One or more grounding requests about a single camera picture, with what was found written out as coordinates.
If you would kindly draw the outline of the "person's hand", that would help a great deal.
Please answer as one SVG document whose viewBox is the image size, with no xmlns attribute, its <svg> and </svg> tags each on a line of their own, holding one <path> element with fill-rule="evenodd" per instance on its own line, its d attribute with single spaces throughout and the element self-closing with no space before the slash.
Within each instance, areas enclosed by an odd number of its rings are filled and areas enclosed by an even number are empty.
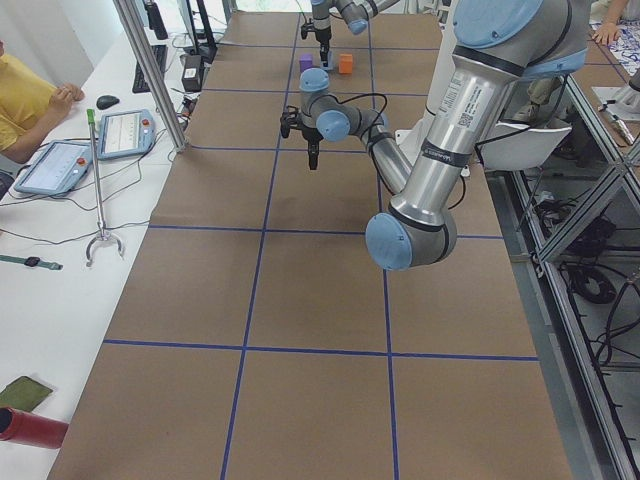
<svg viewBox="0 0 640 480">
<path fill-rule="evenodd" d="M 58 87 L 49 99 L 49 109 L 54 112 L 68 113 L 75 102 L 80 102 L 85 98 L 84 91 L 71 83 L 66 83 Z"/>
</svg>

